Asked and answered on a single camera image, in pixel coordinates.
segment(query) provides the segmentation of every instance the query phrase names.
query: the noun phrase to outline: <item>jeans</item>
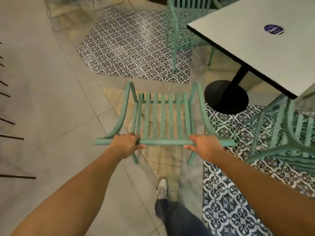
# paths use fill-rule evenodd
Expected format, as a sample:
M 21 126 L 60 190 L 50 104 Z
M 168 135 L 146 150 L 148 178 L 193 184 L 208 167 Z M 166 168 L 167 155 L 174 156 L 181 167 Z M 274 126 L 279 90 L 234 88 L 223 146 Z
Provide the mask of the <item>jeans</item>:
M 162 220 L 168 236 L 211 236 L 197 216 L 180 202 L 158 199 L 155 213 Z

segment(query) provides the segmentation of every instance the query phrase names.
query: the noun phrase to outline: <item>black table base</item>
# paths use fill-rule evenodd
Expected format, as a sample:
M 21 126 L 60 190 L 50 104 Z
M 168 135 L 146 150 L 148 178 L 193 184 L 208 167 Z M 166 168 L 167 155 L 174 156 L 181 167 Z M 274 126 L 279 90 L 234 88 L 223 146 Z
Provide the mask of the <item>black table base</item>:
M 210 83 L 204 91 L 204 99 L 215 111 L 235 115 L 248 106 L 246 91 L 238 84 L 248 73 L 246 66 L 241 66 L 232 81 L 217 80 Z

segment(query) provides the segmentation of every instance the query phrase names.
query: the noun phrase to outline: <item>shoe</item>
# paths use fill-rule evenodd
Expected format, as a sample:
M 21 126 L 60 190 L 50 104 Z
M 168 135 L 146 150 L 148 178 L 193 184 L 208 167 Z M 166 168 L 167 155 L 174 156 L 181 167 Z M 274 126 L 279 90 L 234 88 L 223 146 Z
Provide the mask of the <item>shoe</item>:
M 165 178 L 161 178 L 157 185 L 157 199 L 168 198 L 168 187 Z

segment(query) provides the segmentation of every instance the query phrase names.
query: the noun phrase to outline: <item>white table top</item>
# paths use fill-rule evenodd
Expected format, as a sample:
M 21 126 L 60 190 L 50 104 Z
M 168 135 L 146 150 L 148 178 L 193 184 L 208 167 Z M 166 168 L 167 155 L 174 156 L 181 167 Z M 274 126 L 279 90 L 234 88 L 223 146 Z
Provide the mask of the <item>white table top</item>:
M 240 0 L 188 25 L 296 96 L 315 83 L 315 0 Z

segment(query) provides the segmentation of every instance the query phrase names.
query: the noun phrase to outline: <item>purple sticker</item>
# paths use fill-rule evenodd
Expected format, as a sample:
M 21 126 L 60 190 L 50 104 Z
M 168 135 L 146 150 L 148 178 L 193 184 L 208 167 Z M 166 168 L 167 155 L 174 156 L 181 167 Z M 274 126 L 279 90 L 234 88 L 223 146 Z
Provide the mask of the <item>purple sticker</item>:
M 279 25 L 265 25 L 265 31 L 273 35 L 281 35 L 284 29 Z

